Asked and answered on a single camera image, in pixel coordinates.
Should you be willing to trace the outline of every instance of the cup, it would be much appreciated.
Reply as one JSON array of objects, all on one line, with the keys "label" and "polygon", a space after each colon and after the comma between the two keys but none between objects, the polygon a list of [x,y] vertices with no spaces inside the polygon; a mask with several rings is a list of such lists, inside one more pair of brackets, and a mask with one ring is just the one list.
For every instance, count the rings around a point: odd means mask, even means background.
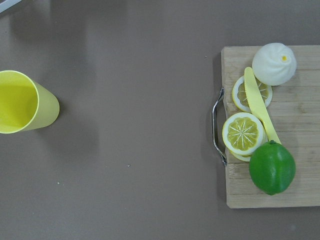
[{"label": "cup", "polygon": [[13,70],[0,71],[0,133],[49,126],[59,110],[57,98],[28,76]]}]

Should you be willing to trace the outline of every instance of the tabletop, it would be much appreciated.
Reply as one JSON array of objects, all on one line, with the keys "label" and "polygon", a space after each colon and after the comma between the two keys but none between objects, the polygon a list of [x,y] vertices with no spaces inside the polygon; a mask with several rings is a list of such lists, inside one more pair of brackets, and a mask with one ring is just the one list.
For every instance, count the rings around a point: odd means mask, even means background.
[{"label": "tabletop", "polygon": [[223,47],[319,45],[319,25],[317,0],[22,0],[0,13],[0,70],[60,103],[52,125],[0,135],[0,239],[318,239],[319,207],[227,206],[211,108]]}]

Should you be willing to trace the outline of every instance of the cutting board handle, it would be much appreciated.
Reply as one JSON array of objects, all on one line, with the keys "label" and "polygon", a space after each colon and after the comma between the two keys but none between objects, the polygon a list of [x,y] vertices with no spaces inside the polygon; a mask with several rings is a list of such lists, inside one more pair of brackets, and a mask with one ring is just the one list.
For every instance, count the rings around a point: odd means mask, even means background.
[{"label": "cutting board handle", "polygon": [[212,141],[215,148],[218,150],[221,160],[224,166],[227,165],[227,156],[226,154],[219,148],[218,146],[218,123],[217,123],[217,106],[225,97],[225,89],[221,88],[219,97],[215,104],[213,105],[212,112],[211,112],[211,131],[212,131]]}]

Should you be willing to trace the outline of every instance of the green fruit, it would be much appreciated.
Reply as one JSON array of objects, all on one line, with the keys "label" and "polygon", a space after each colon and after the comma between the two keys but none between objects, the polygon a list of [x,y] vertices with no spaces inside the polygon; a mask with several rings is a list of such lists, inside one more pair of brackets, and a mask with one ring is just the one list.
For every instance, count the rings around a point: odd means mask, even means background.
[{"label": "green fruit", "polygon": [[289,187],[296,174],[296,164],[284,146],[271,140],[253,152],[249,172],[259,189],[274,195]]}]

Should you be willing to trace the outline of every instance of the knife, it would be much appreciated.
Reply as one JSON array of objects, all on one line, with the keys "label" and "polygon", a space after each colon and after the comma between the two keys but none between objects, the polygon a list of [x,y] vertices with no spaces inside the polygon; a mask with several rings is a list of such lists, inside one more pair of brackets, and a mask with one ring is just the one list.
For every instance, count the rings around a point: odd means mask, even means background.
[{"label": "knife", "polygon": [[246,67],[244,70],[244,88],[249,108],[252,114],[262,122],[266,135],[268,136],[268,140],[274,140],[281,144],[276,130],[271,122],[264,100],[260,94],[256,77],[251,67]]}]

